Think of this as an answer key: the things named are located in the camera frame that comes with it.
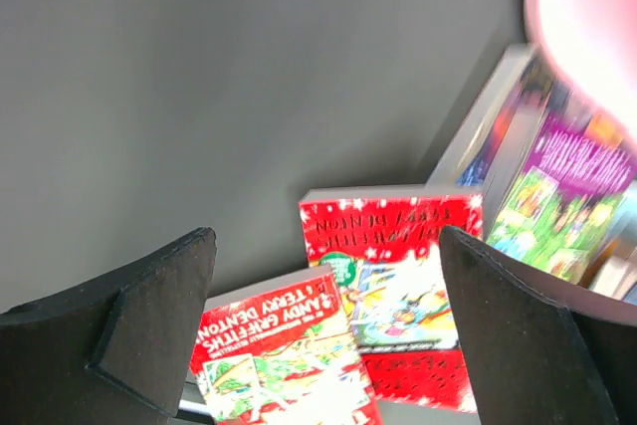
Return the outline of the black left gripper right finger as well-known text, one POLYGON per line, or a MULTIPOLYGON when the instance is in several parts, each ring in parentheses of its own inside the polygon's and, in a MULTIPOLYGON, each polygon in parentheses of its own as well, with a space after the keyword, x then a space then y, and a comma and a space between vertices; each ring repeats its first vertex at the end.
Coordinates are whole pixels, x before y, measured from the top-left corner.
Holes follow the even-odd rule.
POLYGON ((443 229, 440 255, 482 423, 635 423, 635 306, 456 227, 443 229))

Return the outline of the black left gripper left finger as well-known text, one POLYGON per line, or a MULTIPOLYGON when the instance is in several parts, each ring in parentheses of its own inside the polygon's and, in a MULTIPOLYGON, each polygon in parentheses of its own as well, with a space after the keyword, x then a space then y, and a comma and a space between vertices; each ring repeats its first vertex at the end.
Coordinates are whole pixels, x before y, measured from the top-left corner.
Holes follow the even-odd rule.
POLYGON ((197 228, 1 316, 4 424, 165 424, 178 412, 217 252, 197 228))

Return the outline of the purple 117-storey treehouse book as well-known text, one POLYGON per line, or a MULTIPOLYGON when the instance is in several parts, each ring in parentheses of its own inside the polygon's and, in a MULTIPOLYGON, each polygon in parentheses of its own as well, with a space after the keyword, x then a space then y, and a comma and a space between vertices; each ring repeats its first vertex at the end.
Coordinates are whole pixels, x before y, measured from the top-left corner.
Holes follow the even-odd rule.
POLYGON ((548 116, 486 240, 514 260, 578 283, 636 173, 634 154, 548 116))

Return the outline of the red christmas treehouse book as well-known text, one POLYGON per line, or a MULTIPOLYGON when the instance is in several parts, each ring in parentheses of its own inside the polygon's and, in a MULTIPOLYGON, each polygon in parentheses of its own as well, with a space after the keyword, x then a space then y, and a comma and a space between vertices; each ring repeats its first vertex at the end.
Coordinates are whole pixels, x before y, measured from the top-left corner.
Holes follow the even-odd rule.
POLYGON ((447 226, 483 234, 472 187, 323 188, 299 203, 308 262, 330 266, 378 398, 474 413, 442 273, 447 226))

